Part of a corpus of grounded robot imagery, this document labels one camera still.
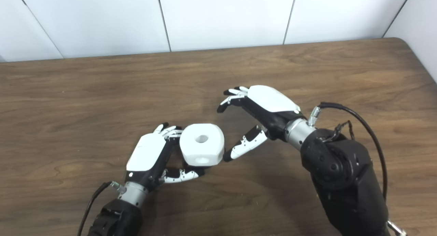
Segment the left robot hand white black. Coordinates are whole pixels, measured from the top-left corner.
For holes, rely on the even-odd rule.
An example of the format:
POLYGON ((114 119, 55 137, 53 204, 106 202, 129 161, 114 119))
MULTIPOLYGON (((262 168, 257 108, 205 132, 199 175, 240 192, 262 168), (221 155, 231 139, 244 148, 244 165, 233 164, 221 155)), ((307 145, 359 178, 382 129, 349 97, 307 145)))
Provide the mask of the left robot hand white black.
POLYGON ((165 122, 142 136, 127 162, 125 182, 139 184, 152 192, 164 183, 179 183, 205 175, 205 169, 167 167, 182 132, 182 127, 165 122))

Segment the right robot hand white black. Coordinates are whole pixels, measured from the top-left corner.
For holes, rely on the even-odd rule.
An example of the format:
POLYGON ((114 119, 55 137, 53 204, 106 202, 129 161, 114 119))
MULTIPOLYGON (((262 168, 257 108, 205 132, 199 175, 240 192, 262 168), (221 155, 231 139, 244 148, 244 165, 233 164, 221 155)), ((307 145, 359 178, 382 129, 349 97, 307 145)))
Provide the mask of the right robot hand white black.
POLYGON ((304 119, 300 107, 278 90, 265 86, 235 87, 225 90, 227 96, 217 108, 223 113, 228 106, 243 108, 250 116, 259 121, 230 150, 223 155, 230 162, 255 149, 267 139, 287 142, 288 126, 298 119, 304 119))

